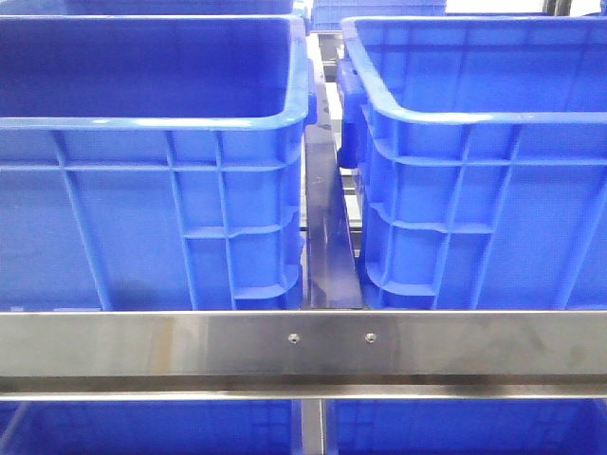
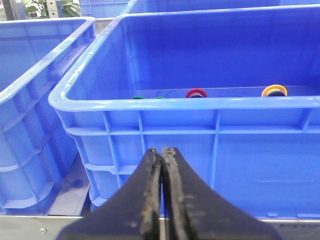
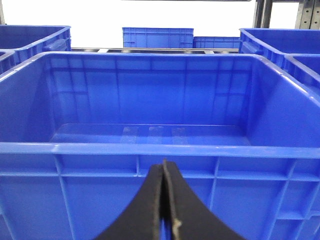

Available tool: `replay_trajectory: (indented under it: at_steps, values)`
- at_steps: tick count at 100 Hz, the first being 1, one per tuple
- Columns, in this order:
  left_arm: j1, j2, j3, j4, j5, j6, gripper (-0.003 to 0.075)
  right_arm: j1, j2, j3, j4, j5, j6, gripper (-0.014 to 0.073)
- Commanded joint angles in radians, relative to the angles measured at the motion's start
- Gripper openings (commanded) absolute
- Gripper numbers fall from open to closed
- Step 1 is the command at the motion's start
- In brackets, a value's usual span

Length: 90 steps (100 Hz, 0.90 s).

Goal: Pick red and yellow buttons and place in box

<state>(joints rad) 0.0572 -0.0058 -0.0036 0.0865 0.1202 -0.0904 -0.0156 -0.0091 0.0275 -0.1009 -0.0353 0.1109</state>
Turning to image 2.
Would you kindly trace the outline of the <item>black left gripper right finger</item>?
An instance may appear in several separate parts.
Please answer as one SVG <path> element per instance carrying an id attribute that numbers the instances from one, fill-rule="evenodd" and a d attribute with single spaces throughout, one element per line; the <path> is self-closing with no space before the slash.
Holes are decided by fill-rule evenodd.
<path id="1" fill-rule="evenodd" d="M 280 240 L 276 229 L 212 190 L 174 147 L 162 149 L 168 240 Z"/>

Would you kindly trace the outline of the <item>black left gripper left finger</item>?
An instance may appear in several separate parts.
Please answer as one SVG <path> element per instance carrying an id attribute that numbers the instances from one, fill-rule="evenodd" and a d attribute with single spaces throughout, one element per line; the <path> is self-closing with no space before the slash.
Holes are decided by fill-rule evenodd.
<path id="1" fill-rule="evenodd" d="M 160 239 L 161 163 L 148 149 L 125 184 L 102 206 L 64 227 L 58 240 Z"/>

